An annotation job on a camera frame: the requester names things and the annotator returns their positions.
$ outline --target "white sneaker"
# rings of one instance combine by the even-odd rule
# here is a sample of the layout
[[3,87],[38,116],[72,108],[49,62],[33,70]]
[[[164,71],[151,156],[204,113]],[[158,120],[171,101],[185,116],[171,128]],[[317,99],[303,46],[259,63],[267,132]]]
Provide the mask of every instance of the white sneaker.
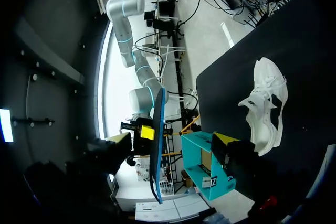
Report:
[[[269,59],[263,57],[254,66],[254,89],[250,96],[238,106],[246,106],[249,112],[246,121],[251,128],[251,142],[259,156],[265,155],[281,142],[283,124],[282,111],[288,99],[286,80],[279,68]],[[271,109],[276,108],[272,95],[281,101],[278,116],[278,129],[271,122]]]

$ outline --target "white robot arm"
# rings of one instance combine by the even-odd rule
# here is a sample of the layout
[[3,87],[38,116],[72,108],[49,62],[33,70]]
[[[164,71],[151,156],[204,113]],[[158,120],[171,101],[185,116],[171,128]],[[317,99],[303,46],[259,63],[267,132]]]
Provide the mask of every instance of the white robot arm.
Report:
[[141,51],[132,51],[133,36],[129,16],[141,15],[144,12],[144,0],[108,0],[106,12],[113,22],[122,62],[125,67],[135,65],[135,72],[142,88],[130,92],[132,108],[138,116],[148,117],[155,106],[155,99],[162,84],[150,68],[145,55]]

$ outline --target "black table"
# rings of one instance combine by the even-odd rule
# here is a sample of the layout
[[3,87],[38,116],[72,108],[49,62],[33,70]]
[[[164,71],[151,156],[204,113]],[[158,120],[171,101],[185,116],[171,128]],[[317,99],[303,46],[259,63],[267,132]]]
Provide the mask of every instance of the black table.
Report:
[[264,155],[278,172],[308,173],[306,195],[335,142],[336,44],[316,0],[291,0],[197,77],[202,130],[250,140],[247,108],[238,103],[254,87],[257,59],[267,57],[287,79],[288,101],[283,112],[281,145]]

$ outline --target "laboratory floor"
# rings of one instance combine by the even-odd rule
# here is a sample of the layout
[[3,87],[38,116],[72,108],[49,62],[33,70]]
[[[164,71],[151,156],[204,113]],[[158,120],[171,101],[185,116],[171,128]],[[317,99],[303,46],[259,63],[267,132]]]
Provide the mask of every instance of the laboratory floor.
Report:
[[[207,1],[217,6],[213,0]],[[180,20],[188,19],[195,11],[197,3],[198,0],[178,0],[175,15]],[[179,46],[186,48],[181,60],[181,75],[183,89],[187,93],[196,90],[197,76],[204,69],[252,30],[204,0],[201,0],[195,15],[181,29],[185,36],[179,40]],[[193,108],[195,101],[188,101],[188,107]],[[247,217],[254,202],[233,190],[208,203],[229,218],[231,223],[236,223]]]

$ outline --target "teal box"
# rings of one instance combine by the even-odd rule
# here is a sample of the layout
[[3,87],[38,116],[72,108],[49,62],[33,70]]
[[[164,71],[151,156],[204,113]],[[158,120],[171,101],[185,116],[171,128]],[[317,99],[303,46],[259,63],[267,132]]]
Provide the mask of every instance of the teal box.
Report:
[[[226,176],[219,161],[211,153],[212,134],[199,131],[184,134],[181,140],[184,169],[206,199],[216,199],[235,189],[236,179]],[[211,153],[211,171],[202,165],[202,149]],[[211,177],[210,187],[202,187],[203,177]]]

